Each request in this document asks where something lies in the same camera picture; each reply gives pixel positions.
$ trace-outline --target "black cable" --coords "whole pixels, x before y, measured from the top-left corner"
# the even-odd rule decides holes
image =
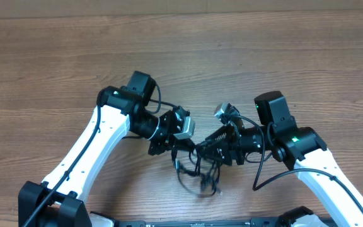
[[[153,99],[151,99],[150,101],[151,101],[151,102],[154,102],[154,103],[159,103],[159,101],[157,101],[157,100],[153,100]],[[161,104],[162,104],[162,105],[167,105],[167,106],[169,106],[169,107],[173,107],[173,108],[176,108],[176,107],[177,107],[175,104],[168,103],[168,102],[164,102],[164,101],[161,101]]]
[[[271,146],[271,147],[273,147],[273,146],[274,146],[274,143],[272,142],[272,140],[271,140],[271,136],[270,136],[270,126],[271,126],[272,124],[274,124],[274,122],[270,122],[270,123],[268,123],[268,125],[267,125],[267,139],[268,139],[268,143],[270,144],[270,146]]]
[[[195,163],[194,172],[197,175],[200,175],[200,172],[201,172],[201,157],[198,153],[197,153],[197,162]]]
[[[267,184],[273,182],[274,180],[289,175],[291,173],[297,173],[297,172],[313,172],[313,173],[319,173],[319,174],[323,174],[327,177],[330,178],[330,180],[334,180],[337,184],[339,184],[339,186],[341,186],[344,191],[346,191],[346,193],[348,193],[348,195],[350,196],[350,198],[352,199],[352,201],[355,203],[355,205],[357,205],[357,207],[359,208],[359,210],[361,211],[361,213],[363,214],[363,207],[361,206],[361,204],[359,203],[359,201],[357,200],[357,198],[355,198],[355,196],[353,195],[353,193],[347,188],[347,186],[345,186],[345,184],[343,182],[341,182],[336,176],[324,172],[322,170],[317,170],[317,169],[312,169],[312,168],[300,168],[300,169],[296,169],[296,170],[290,170],[290,171],[286,171],[280,174],[275,175],[274,177],[264,181],[263,183],[261,183],[259,186],[255,187],[253,190],[256,191],[264,186],[266,186]]]
[[[221,176],[221,165],[220,164],[217,164],[217,171],[218,171],[218,176],[214,181],[214,185],[212,186],[214,189],[214,192],[211,194],[211,196],[215,195],[215,193],[217,192],[217,185],[219,183],[219,177]]]
[[[245,161],[248,163],[260,163],[260,161],[250,161],[247,157],[249,156],[249,154],[246,155],[245,157]],[[265,157],[264,161],[267,161],[270,157],[272,156],[272,153],[268,154],[267,157]]]
[[[270,126],[274,124],[274,122],[270,122],[267,125],[267,140],[268,143],[270,144],[270,146],[274,146],[274,143],[271,140],[271,136],[270,136]],[[247,161],[248,163],[260,163],[259,161],[250,161],[247,157],[249,156],[249,154],[246,155],[245,161]],[[272,153],[268,154],[267,157],[264,159],[264,161],[267,161],[270,157],[272,156]]]
[[[159,88],[159,85],[157,84],[157,82],[155,80],[154,80],[154,83],[155,83],[156,88],[158,89],[158,107],[155,110],[155,112],[147,110],[147,112],[150,113],[150,114],[159,113],[159,111],[161,110],[161,103],[162,103],[161,89]]]
[[[250,122],[251,124],[253,124],[257,130],[260,131],[260,134],[262,135],[262,142],[263,142],[263,151],[262,151],[262,158],[260,160],[260,164],[258,166],[258,170],[257,170],[257,174],[256,174],[256,178],[255,178],[255,181],[253,183],[253,187],[252,189],[254,190],[254,188],[256,188],[256,185],[257,185],[257,182],[258,182],[258,178],[260,177],[260,173],[262,172],[262,168],[263,168],[263,162],[264,162],[264,156],[265,156],[265,140],[264,140],[264,133],[262,131],[262,128],[254,121],[250,120],[249,118],[247,117],[244,117],[244,116],[240,116],[240,115],[232,115],[231,116],[232,118],[240,118],[240,119],[243,119],[243,120],[246,120],[248,122]]]
[[[229,123],[233,126],[234,133],[236,134],[236,139],[239,141],[240,140],[240,133],[239,133],[238,126],[233,121],[230,121]]]
[[[254,121],[250,120],[247,117],[240,116],[240,115],[234,115],[232,117],[237,117],[237,118],[241,118],[243,120],[247,120],[248,122],[252,123],[261,132],[261,135],[262,135],[262,139],[263,139],[263,152],[262,152],[262,158],[261,158],[261,161],[260,161],[258,170],[257,170],[257,174],[256,174],[256,178],[255,178],[255,181],[254,181],[254,184],[253,184],[253,188],[252,188],[254,191],[257,191],[258,189],[266,186],[267,184],[273,182],[274,180],[276,180],[276,179],[278,179],[280,177],[283,177],[285,175],[291,174],[291,173],[296,173],[296,172],[315,172],[315,173],[320,173],[320,174],[323,174],[323,175],[326,175],[327,177],[329,177],[330,180],[336,181],[344,189],[344,191],[346,191],[346,193],[348,193],[348,195],[351,197],[351,199],[353,200],[353,202],[355,203],[355,205],[357,205],[357,207],[359,208],[359,210],[363,214],[363,207],[358,202],[358,200],[355,198],[355,196],[351,193],[351,191],[347,188],[347,186],[345,186],[345,184],[343,184],[341,181],[339,181],[339,179],[336,176],[333,176],[332,174],[327,173],[327,172],[324,172],[324,171],[321,171],[321,170],[311,169],[311,168],[302,168],[302,169],[297,169],[297,170],[290,170],[290,171],[286,171],[284,173],[280,173],[280,174],[278,174],[278,175],[276,175],[276,176],[274,176],[274,177],[272,177],[272,178],[264,181],[259,186],[256,186],[257,185],[257,182],[258,182],[258,177],[260,176],[260,173],[261,173],[262,167],[263,167],[263,162],[264,162],[265,141],[264,141],[263,132],[262,132],[262,130],[261,130],[261,128],[260,128],[260,126],[258,124],[256,124]]]
[[[200,194],[200,193],[196,193],[196,192],[193,192],[191,191],[183,182],[182,180],[180,179],[180,170],[176,170],[176,173],[177,173],[177,179],[179,180],[179,183],[180,185],[189,193],[193,194],[193,195],[196,195],[198,197],[211,197],[213,194],[211,195],[205,195],[205,194]]]
[[[124,136],[121,139],[142,139],[142,136]]]
[[[188,153],[188,159],[193,163],[193,165],[195,165],[196,163],[194,163],[193,159],[192,159],[192,152]]]
[[[88,142],[86,142],[85,146],[83,147],[82,151],[78,154],[78,156],[75,158],[73,163],[70,165],[67,171],[64,172],[61,179],[57,182],[57,184],[53,187],[53,189],[49,192],[49,194],[43,199],[43,201],[36,207],[36,209],[33,211],[32,215],[26,220],[26,222],[23,224],[22,227],[27,227],[33,219],[36,218],[37,214],[45,207],[45,205],[50,202],[50,198],[53,196],[54,192],[57,191],[57,189],[61,186],[61,184],[64,182],[64,180],[69,176],[69,174],[72,172],[78,161],[81,159],[82,155],[85,153],[85,151],[88,149],[89,145],[92,143],[93,138],[95,137],[96,133],[100,130],[100,106],[97,106],[98,109],[98,118],[96,120],[95,128],[93,129],[92,135],[89,138]]]

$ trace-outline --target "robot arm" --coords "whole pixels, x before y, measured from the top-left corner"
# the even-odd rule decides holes
[[[148,153],[192,151],[195,122],[190,112],[173,107],[160,117],[145,109],[158,87],[150,75],[135,72],[128,85],[99,92],[97,107],[68,155],[42,183],[27,182],[18,196],[19,226],[113,226],[85,208],[89,191],[116,144],[128,131],[151,141]],[[59,209],[52,204],[60,204]]]
[[[297,127],[281,92],[264,93],[255,98],[255,103],[263,126],[253,128],[243,126],[241,118],[236,117],[240,114],[235,107],[228,103],[220,104],[214,115],[224,126],[197,145],[201,157],[221,161],[225,165],[232,165],[232,161],[236,160],[238,165],[242,165],[246,155],[252,152],[262,153],[264,149],[271,150],[272,156],[277,161],[284,162],[290,171],[259,186],[254,185],[253,190],[295,172],[314,192],[337,225],[363,226],[363,197],[340,170],[319,135],[310,127]],[[327,172],[331,177],[316,173],[315,170]],[[334,178],[343,183],[344,187],[335,182]],[[301,226],[300,221],[296,221],[296,218],[287,219],[283,224]]]
[[[61,179],[69,165],[83,149],[84,145],[92,135],[97,121],[97,107],[93,111],[91,120],[86,126],[75,145],[58,166],[49,173],[42,182],[47,184],[48,189],[53,189]],[[101,108],[100,132],[96,134],[68,178],[57,189],[57,192],[67,195],[76,194],[76,198],[86,203],[89,191],[92,188],[96,176],[106,162],[109,154],[116,144],[130,129],[129,115],[121,114],[121,110],[107,105]]]
[[[363,196],[352,185],[337,165],[329,149],[317,149],[304,155],[305,159],[297,160],[294,169],[312,168],[336,176],[354,195],[363,208]],[[339,184],[319,173],[297,172],[302,180],[324,205],[328,213],[339,226],[363,226],[363,213],[349,194]]]

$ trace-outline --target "spring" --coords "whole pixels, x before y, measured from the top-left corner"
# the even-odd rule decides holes
[[[224,139],[225,137],[226,137],[226,132],[224,132],[221,135],[219,135],[218,137],[216,137],[215,140]]]

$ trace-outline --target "wooden table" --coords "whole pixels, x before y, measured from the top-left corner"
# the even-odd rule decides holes
[[[126,84],[134,70],[153,76],[164,101],[191,111],[196,143],[221,126],[212,114],[220,102],[258,120],[253,98],[280,90],[363,195],[363,11],[0,20],[0,226],[17,226],[22,185],[65,157],[98,92]],[[169,221],[276,216],[305,205],[327,215],[295,176],[253,192],[258,166],[248,163],[222,167],[223,195],[199,199],[179,185],[170,154],[149,156],[148,146],[121,141],[89,211]],[[260,181],[284,170],[268,161]]]

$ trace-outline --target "white arm link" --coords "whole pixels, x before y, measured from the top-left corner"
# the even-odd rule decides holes
[[[74,191],[78,194],[76,198],[86,203],[97,174],[113,148],[130,129],[129,116],[124,116],[120,112],[119,109],[107,105],[101,108],[100,132],[96,133],[92,143],[69,174],[69,179],[65,180],[57,189],[58,192],[67,195],[70,191]],[[96,107],[88,126],[86,126],[67,156],[43,179],[43,182],[49,183],[47,186],[49,189],[57,184],[64,172],[84,148],[95,128],[97,115]]]
[[[294,168],[314,168],[336,176],[363,207],[363,196],[338,167],[330,150],[317,149],[305,154],[305,159],[297,160]],[[363,226],[363,214],[339,184],[318,173],[298,172],[296,175],[313,191],[338,226]]]

